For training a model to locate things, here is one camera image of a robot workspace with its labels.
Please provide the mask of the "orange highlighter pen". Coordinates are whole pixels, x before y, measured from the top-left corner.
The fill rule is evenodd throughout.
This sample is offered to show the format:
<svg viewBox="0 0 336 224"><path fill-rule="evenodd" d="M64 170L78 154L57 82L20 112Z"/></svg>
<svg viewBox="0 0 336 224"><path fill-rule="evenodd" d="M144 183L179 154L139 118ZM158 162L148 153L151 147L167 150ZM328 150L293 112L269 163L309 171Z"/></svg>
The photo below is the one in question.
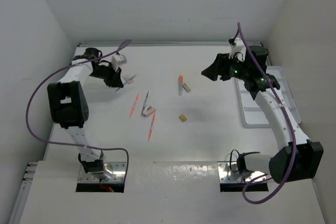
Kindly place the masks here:
<svg viewBox="0 0 336 224"><path fill-rule="evenodd" d="M132 118L132 117L133 117L134 112L135 112L136 105L137 105L137 103L138 103L138 101L139 101L139 98L140 98L140 92L138 92L137 95L136 95L136 97L135 97L135 101L134 101L134 103L133 103L133 106L132 106L132 109L131 109L129 118Z"/></svg>

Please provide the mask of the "pink red highlighter pen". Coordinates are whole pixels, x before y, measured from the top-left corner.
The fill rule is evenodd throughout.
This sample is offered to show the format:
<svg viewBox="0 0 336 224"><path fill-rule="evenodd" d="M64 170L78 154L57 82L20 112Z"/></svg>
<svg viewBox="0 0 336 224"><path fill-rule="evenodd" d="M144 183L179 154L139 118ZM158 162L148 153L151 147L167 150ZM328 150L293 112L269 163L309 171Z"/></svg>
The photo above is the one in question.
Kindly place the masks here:
<svg viewBox="0 0 336 224"><path fill-rule="evenodd" d="M151 121L151 126L148 134L148 142L151 140L152 134L153 134L153 128L154 128L154 123L155 123L155 118L156 118L156 113L153 113L152 116L152 121Z"/></svg>

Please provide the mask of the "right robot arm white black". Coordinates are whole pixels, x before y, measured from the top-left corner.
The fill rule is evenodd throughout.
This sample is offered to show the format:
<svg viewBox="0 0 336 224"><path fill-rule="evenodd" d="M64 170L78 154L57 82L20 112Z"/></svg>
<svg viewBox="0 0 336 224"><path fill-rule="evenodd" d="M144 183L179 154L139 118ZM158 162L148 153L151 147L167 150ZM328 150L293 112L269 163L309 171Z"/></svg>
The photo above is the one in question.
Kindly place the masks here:
<svg viewBox="0 0 336 224"><path fill-rule="evenodd" d="M217 54L214 62L201 74L212 81L236 78L263 111L275 136L278 152L274 156L260 152L240 153L236 171L260 171L280 184L314 178L323 155L320 142L313 142L296 123L282 99L276 77L266 73L264 62L259 63L246 53L243 61L236 54Z"/></svg>

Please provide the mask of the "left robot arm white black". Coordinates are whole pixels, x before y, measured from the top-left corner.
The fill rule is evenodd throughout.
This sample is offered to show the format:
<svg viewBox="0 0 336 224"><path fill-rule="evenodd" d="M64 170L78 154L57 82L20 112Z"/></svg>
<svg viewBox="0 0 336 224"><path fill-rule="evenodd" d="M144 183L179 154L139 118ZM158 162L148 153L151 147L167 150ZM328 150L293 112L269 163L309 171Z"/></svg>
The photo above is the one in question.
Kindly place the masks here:
<svg viewBox="0 0 336 224"><path fill-rule="evenodd" d="M102 52L87 48L82 55L74 56L66 74L47 87L52 120L72 137L78 145L78 159L87 174L102 180L113 176L113 168L103 151L94 150L85 133L84 124L89 118L89 107L82 86L91 76L102 79L110 88L123 88L121 66L127 62L124 55L116 53L111 61L99 60Z"/></svg>

